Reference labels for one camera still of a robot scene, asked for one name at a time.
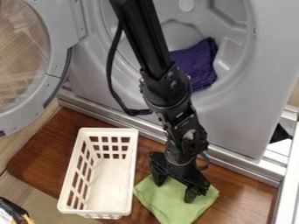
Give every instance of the yellow object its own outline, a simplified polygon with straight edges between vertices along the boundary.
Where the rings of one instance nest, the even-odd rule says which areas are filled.
[[[33,221],[31,218],[29,218],[29,217],[27,216],[27,214],[23,215],[23,217],[24,217],[25,220],[27,221],[27,224],[35,224],[34,221]]]

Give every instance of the black cable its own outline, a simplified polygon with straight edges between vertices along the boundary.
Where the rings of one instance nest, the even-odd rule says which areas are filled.
[[[108,59],[107,59],[107,66],[106,66],[106,76],[108,81],[108,87],[111,95],[115,98],[115,100],[118,102],[118,104],[122,107],[123,111],[129,115],[129,116],[145,116],[150,115],[153,112],[150,109],[132,109],[127,108],[124,102],[122,101],[122,98],[115,92],[112,85],[112,66],[113,66],[113,60],[115,57],[115,52],[118,46],[118,43],[120,42],[121,36],[122,36],[122,22],[119,21],[115,37],[112,41],[112,45],[110,47],[109,53],[108,53]]]

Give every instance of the white plastic basket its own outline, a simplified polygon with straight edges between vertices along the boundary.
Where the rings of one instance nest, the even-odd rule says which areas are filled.
[[[132,207],[137,129],[80,129],[58,209],[93,219],[120,219]]]

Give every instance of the green cloth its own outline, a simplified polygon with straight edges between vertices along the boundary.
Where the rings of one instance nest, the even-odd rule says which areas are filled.
[[[210,186],[206,196],[198,196],[191,204],[184,203],[186,186],[173,178],[167,178],[158,187],[150,175],[134,188],[134,195],[162,224],[193,223],[219,196]]]

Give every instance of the door glass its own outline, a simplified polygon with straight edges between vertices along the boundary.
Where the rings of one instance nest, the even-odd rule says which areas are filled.
[[[0,113],[40,85],[49,47],[45,27],[31,7],[22,0],[0,0]]]

